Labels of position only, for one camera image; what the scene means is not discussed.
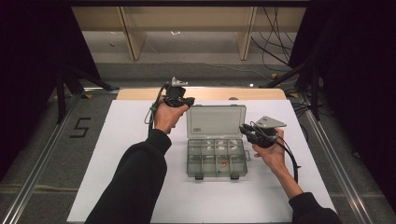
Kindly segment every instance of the clear plastic organizer box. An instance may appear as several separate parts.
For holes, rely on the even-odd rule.
[[[230,177],[248,172],[239,126],[244,105],[194,105],[187,112],[187,174],[195,179]]]

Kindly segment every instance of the black backdrop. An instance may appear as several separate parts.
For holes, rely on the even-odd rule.
[[[344,27],[322,65],[324,91],[353,147],[396,212],[396,6],[392,1],[350,1]],[[290,66],[302,63],[331,13],[309,7]]]
[[[99,74],[70,7],[0,1],[0,36],[1,180],[46,109],[59,67]]]

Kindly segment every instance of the handheld controller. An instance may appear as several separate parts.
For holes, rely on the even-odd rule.
[[[188,82],[182,82],[173,77],[171,84],[165,84],[166,95],[163,97],[163,101],[172,107],[180,107],[183,105],[187,105],[188,107],[192,106],[195,98],[183,98],[184,93],[186,92],[186,89],[184,89],[183,86],[187,85],[189,85]]]
[[[274,144],[277,139],[277,132],[274,128],[262,129],[259,127],[253,127],[247,124],[243,124],[239,127],[241,133],[247,136],[247,141],[249,143],[264,148],[270,147]]]
[[[172,107],[181,107],[183,105],[187,105],[190,108],[194,104],[195,98],[183,98],[184,93],[186,92],[186,89],[184,89],[183,86],[187,86],[188,84],[188,82],[182,82],[180,80],[177,80],[175,77],[172,78],[171,83],[163,84],[160,91],[158,92],[157,99],[149,108],[145,118],[145,123],[148,124],[148,133],[150,133],[150,131],[152,130],[155,112],[157,111],[158,106],[162,101]],[[166,89],[166,95],[161,99],[164,89]]]
[[[247,136],[249,143],[258,145],[259,147],[270,147],[273,145],[277,139],[275,127],[286,126],[286,123],[266,116],[252,123],[253,125],[244,123],[239,127],[239,130]]]

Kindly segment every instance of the box lid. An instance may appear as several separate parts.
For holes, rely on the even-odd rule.
[[[196,138],[241,138],[244,105],[193,105],[187,111],[187,136]]]

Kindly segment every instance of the metal rail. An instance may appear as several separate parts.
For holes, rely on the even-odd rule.
[[[350,207],[352,208],[353,213],[355,214],[356,219],[361,224],[369,224],[374,223],[370,215],[367,211],[367,207],[364,204],[364,201],[361,199],[358,191],[355,189],[351,179],[349,178],[347,171],[345,170],[343,164],[340,162],[334,148],[332,147],[332,143],[330,142],[327,134],[325,133],[323,127],[321,126],[320,121],[317,121],[311,111],[306,112],[308,116],[308,120],[314,128],[315,134],[323,148],[323,151],[326,154],[326,157],[334,171],[335,176],[337,177],[338,182],[346,195],[346,199],[348,200]]]
[[[67,123],[68,118],[71,112],[73,111],[74,107],[76,106],[79,98],[80,95],[74,95],[71,98],[64,119],[62,120],[61,123],[56,124],[56,127],[52,132],[49,141],[47,142],[43,151],[41,152],[40,157],[35,163],[32,172],[27,177],[14,202],[9,207],[6,217],[2,222],[3,224],[13,224],[18,222],[23,212],[23,209],[26,207],[26,204],[28,203],[30,197],[32,196],[33,190],[35,189],[35,185],[37,184],[38,180],[43,174],[43,171],[46,168],[48,161],[50,160],[51,154],[59,142],[60,136],[64,130],[64,126]]]

